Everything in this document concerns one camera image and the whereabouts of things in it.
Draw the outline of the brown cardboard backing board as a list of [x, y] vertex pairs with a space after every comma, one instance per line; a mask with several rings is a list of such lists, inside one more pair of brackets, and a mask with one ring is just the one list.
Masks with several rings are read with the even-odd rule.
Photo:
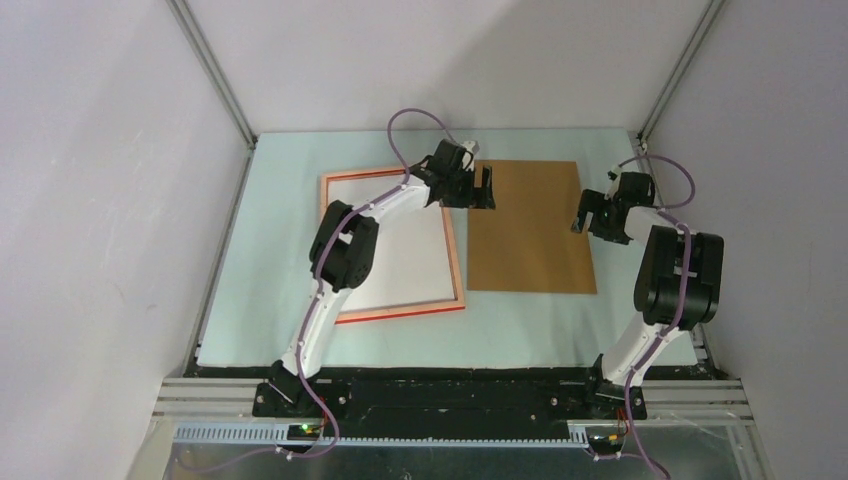
[[571, 231], [582, 188], [571, 161], [484, 160], [496, 208], [470, 210], [472, 291], [595, 295], [588, 235]]

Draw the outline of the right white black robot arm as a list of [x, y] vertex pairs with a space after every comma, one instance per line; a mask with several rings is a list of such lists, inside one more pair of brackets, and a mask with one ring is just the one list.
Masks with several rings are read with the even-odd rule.
[[636, 315], [598, 356], [581, 392], [583, 408], [596, 418], [633, 404], [659, 354], [715, 317], [724, 259], [721, 236], [694, 231], [655, 205], [650, 175], [615, 168], [608, 176], [607, 192], [582, 192], [571, 230], [620, 245], [636, 241], [644, 251], [633, 291]]

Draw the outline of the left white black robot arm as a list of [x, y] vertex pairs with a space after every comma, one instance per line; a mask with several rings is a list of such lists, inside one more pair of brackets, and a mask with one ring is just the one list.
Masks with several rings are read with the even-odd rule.
[[304, 416], [318, 400], [309, 379], [322, 368], [333, 326], [352, 292], [368, 278], [381, 227], [432, 204], [455, 209], [496, 208], [492, 169], [482, 169], [475, 184], [476, 141], [443, 139], [435, 152], [405, 166], [402, 179], [386, 192], [356, 207], [341, 200], [327, 206], [313, 239], [311, 262], [315, 291], [286, 352], [272, 365], [268, 384], [292, 416]]

